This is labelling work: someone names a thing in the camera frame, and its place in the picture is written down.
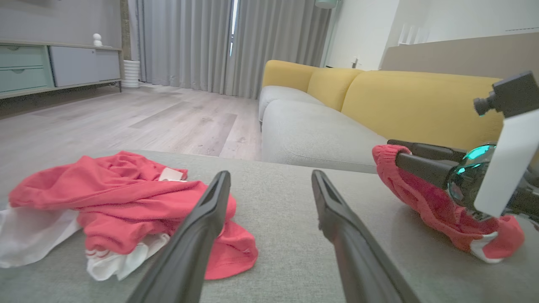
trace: red cloth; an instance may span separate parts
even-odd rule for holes
[[[410,154],[406,147],[398,145],[372,149],[378,175],[402,202],[421,215],[425,224],[447,235],[458,249],[472,250],[476,256],[484,253],[486,259],[501,259],[511,256],[522,245],[524,233],[513,216],[477,222],[466,214],[466,208],[453,203],[445,191],[398,168],[395,158],[399,152]],[[481,248],[482,252],[471,249],[472,241],[485,239],[485,235],[494,232],[497,235]]]
[[[89,251],[129,254],[146,235],[174,234],[208,187],[201,181],[158,181],[164,165],[129,152],[31,175],[9,195],[12,207],[79,211]],[[187,178],[187,170],[177,169]],[[236,200],[230,196],[223,231],[213,244],[206,279],[221,279],[250,269],[258,250],[254,237],[230,221]]]

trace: gray wall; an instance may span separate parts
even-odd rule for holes
[[[121,47],[120,0],[0,0],[0,40]]]
[[[390,47],[381,70],[493,78],[506,78],[531,70],[539,80],[539,33]]]

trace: gray tabletop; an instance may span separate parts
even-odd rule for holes
[[[231,194],[237,200],[233,220],[255,236],[260,255],[245,273],[206,281],[201,302],[344,302],[333,246],[317,229],[312,168],[136,152],[189,169],[190,180],[208,183],[220,170],[232,175]],[[427,227],[377,175],[324,171],[421,301],[537,302],[539,233],[528,222],[520,221],[525,244],[502,263],[486,264]],[[0,208],[6,202],[2,199]],[[154,258],[123,281],[97,282],[86,273],[84,238],[79,231],[37,263],[0,269],[0,302],[125,301]]]

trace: yellow backrest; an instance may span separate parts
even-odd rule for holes
[[[307,92],[310,77],[318,67],[292,62],[269,60],[266,62],[262,87],[268,85],[286,86]]]
[[[326,106],[341,111],[350,83],[361,72],[353,68],[318,68],[310,78],[307,93]]]
[[[367,71],[350,84],[341,112],[387,139],[471,149],[496,141],[503,116],[479,117],[473,99],[487,97],[495,78]]]

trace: wooden floor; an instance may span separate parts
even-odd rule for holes
[[[21,167],[38,171],[99,150],[260,159],[256,100],[146,84],[122,93],[97,88],[96,94],[0,118],[0,195],[26,177]]]

